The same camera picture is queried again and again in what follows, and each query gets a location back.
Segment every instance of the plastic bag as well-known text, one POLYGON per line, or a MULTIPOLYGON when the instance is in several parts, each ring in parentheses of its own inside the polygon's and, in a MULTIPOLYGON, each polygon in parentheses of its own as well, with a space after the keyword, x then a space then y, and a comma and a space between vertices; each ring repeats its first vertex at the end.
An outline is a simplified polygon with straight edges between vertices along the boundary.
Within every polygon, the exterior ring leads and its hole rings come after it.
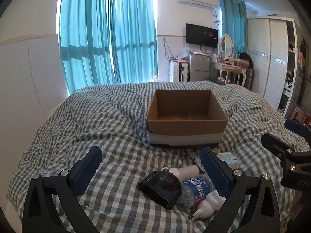
POLYGON ((152 75, 149 82, 161 82, 162 79, 159 79, 157 75, 152 75))
POLYGON ((178 58, 179 59, 184 59, 184 58, 187 58, 188 56, 189 56, 189 54, 192 54, 193 53, 193 51, 190 49, 190 48, 188 48, 187 46, 186 46, 186 48, 183 50, 183 52, 178 56, 178 58))

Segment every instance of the open cardboard box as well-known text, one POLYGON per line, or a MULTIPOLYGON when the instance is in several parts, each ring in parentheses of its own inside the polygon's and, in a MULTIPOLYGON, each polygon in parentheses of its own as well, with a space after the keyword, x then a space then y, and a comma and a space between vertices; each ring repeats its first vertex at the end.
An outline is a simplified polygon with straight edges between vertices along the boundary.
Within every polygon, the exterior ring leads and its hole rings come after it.
POLYGON ((227 117, 210 90, 156 90, 146 118, 149 143, 219 143, 227 117))

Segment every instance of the bottle label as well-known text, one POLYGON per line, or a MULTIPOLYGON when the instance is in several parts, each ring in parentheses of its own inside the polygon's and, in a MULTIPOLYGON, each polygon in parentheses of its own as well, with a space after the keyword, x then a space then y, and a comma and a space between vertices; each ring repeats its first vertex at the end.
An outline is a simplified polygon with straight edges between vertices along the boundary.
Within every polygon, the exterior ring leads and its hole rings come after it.
POLYGON ((194 206, 197 206, 210 193, 209 182, 204 177, 198 176, 183 182, 191 188, 194 195, 194 206))

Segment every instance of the white plastic bottle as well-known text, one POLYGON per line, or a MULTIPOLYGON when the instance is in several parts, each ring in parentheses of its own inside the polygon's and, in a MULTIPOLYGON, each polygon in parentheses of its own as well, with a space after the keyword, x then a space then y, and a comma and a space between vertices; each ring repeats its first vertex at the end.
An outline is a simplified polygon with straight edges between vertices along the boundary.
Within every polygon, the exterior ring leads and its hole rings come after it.
POLYGON ((176 202, 176 206, 180 210, 197 206, 212 191, 211 186, 211 182, 205 174, 182 182, 182 194, 176 202))
POLYGON ((200 170, 196 165, 192 165, 192 166, 186 166, 186 167, 182 167, 182 168, 167 168, 164 167, 162 169, 162 171, 164 169, 168 169, 168 171, 172 174, 174 174, 180 182, 183 182, 185 180, 189 180, 195 176, 198 176, 200 174, 200 170))
POLYGON ((215 212, 215 210, 221 209, 224 202, 226 201, 226 198, 221 197, 217 190, 212 191, 206 196, 206 199, 201 201, 201 203, 198 205, 196 212, 193 213, 193 218, 208 218, 212 216, 215 212))

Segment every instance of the gray and white checkered comforter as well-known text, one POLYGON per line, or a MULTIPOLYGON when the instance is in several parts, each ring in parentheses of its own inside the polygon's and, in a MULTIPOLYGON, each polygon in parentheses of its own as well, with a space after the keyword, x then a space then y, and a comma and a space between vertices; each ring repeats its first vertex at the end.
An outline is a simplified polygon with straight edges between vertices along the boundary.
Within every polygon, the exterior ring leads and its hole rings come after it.
MULTIPOLYGON (((96 145, 102 149, 102 163, 79 202, 99 231, 202 232, 210 219, 191 221, 193 211, 166 210, 137 188, 154 170, 193 164, 184 150, 148 144, 145 117, 156 89, 212 90, 229 118, 219 150, 232 151, 246 175, 272 177, 285 225, 294 191, 280 185, 280 162, 261 146, 260 138, 272 132, 299 151, 307 151, 307 144, 286 130, 283 117, 258 95, 236 85, 208 82, 100 85, 75 91, 40 127, 14 171, 7 197, 20 217, 34 173, 52 176, 70 169, 96 145)), ((73 231, 55 199, 64 226, 73 231)), ((239 213, 232 230, 240 218, 239 213)))

